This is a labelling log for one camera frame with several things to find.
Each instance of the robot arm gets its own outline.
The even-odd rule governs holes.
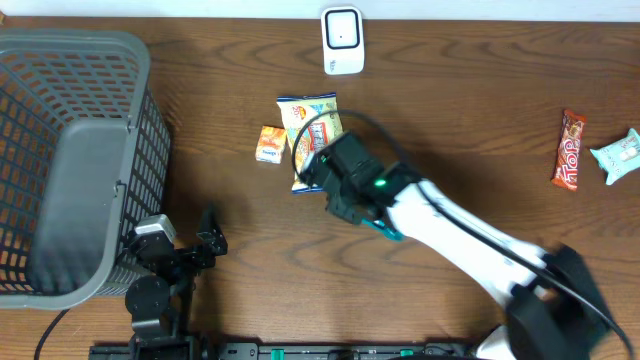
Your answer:
[[[352,133],[313,154],[299,176],[322,186],[329,213],[354,225],[369,225],[393,240],[408,236],[428,245],[503,307],[507,326],[476,347],[474,356],[588,359],[610,325],[617,327],[575,251],[563,247],[549,254],[500,232],[454,204],[406,164],[385,169]],[[545,289],[556,295],[542,298]]]
[[[536,266],[545,267],[542,257],[546,252],[542,248],[491,227],[445,197],[432,182],[422,180],[402,190],[396,196],[396,203],[388,208],[393,226],[400,233],[424,243],[447,258],[478,282],[503,308],[511,300],[511,289],[515,284],[526,287],[536,276],[440,216],[422,197],[417,186],[421,186],[431,199],[436,199],[449,214],[464,221],[467,226],[474,227],[489,239],[495,239],[496,243]]]

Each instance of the wood grain surface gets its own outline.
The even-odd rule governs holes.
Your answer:
[[[277,96],[336,91],[340,108],[380,119],[462,207],[518,238],[581,253],[640,346],[640,172],[606,186],[585,151],[640,126],[640,25],[368,21],[365,70],[341,77],[323,72],[319,21],[10,17],[5,27],[122,30],[148,45],[174,137],[166,213],[193,243],[213,202],[229,241],[198,280],[194,330],[420,342],[479,340],[501,321],[482,288],[431,249],[342,223],[324,212],[324,195],[291,195],[288,154],[281,165],[255,161],[261,126],[281,126]],[[564,108],[588,118],[577,193],[549,182]],[[55,315],[0,311],[0,358],[32,357]],[[93,299],[60,322],[42,358],[85,359],[92,344],[131,333],[122,298]],[[624,354],[611,335],[593,358]]]

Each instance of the basket mesh side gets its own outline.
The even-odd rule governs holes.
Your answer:
[[[9,54],[4,66],[60,120],[126,118],[138,78],[132,56],[100,52]],[[62,124],[56,129],[62,130]]]
[[[138,128],[138,139],[131,179],[127,189],[118,253],[122,250],[127,234],[135,224],[160,211],[164,193],[171,140],[148,88],[140,111]],[[124,294],[128,285],[142,275],[144,272],[141,272],[139,266],[135,265],[135,260],[131,256],[125,256],[121,263],[114,267],[107,283],[98,294]]]
[[[135,54],[127,51],[0,54],[0,295],[39,293],[28,255],[60,133],[83,118],[127,119],[142,80]],[[166,175],[169,136],[148,89],[142,106],[129,182],[140,185],[128,189],[122,234],[159,211]],[[100,294],[124,293],[140,271],[124,259]]]
[[[0,67],[0,292],[33,293],[27,261],[58,120]]]

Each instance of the candy bar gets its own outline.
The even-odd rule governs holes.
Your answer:
[[[551,182],[571,191],[578,190],[578,157],[582,130],[586,122],[586,117],[577,115],[571,110],[564,111],[558,160]]]

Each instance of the yellow snack bag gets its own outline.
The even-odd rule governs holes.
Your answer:
[[[282,123],[287,131],[287,142],[289,148],[293,148],[293,142],[300,132],[302,126],[311,118],[318,114],[330,110],[336,110],[336,93],[329,93],[318,96],[281,96],[278,98],[278,106],[282,112]],[[300,169],[309,154],[318,151],[331,142],[336,136],[342,133],[342,123],[338,114],[323,116],[315,121],[305,134],[300,138],[298,149],[296,150],[296,167]],[[291,192],[294,194],[321,191],[322,189],[314,185],[307,186],[294,175]]]

